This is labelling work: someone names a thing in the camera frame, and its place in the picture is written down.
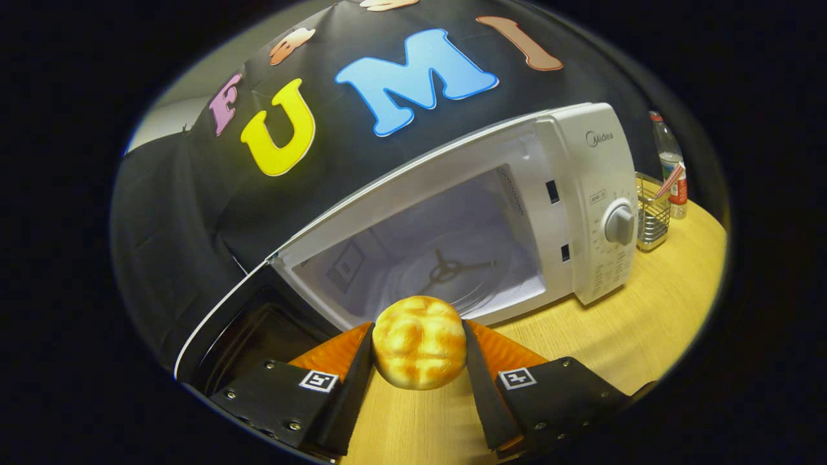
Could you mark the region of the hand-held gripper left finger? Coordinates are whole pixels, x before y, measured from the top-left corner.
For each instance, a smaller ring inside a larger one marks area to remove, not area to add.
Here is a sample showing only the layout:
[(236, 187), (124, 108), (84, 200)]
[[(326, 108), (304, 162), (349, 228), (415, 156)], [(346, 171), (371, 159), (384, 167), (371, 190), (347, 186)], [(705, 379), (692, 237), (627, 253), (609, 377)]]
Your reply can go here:
[(290, 362), (260, 359), (210, 401), (275, 442), (343, 457), (370, 380), (374, 327), (358, 325)]

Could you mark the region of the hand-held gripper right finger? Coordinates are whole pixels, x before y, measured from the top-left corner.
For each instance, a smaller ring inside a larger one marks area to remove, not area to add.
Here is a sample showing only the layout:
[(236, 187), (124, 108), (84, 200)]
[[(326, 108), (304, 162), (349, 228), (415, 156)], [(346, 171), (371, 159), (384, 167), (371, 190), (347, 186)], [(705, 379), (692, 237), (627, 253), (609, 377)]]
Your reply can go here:
[(572, 356), (546, 359), (489, 327), (463, 321), (466, 368), (488, 448), (499, 460), (562, 447), (649, 394), (631, 395)]

